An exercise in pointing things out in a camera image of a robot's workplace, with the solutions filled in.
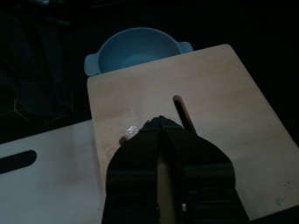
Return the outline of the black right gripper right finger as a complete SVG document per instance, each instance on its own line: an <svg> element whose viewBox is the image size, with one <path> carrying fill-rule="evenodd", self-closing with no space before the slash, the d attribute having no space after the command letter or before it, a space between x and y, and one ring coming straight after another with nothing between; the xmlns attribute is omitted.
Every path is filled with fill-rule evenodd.
<svg viewBox="0 0 299 224"><path fill-rule="evenodd" d="M160 118L180 224L248 224L228 156L171 119Z"/></svg>

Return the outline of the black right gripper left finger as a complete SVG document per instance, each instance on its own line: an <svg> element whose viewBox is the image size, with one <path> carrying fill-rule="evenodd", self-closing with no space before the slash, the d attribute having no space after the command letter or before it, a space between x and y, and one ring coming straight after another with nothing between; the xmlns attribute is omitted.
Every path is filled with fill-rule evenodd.
<svg viewBox="0 0 299 224"><path fill-rule="evenodd" d="M160 224L158 204L159 119L122 144L107 167L102 224Z"/></svg>

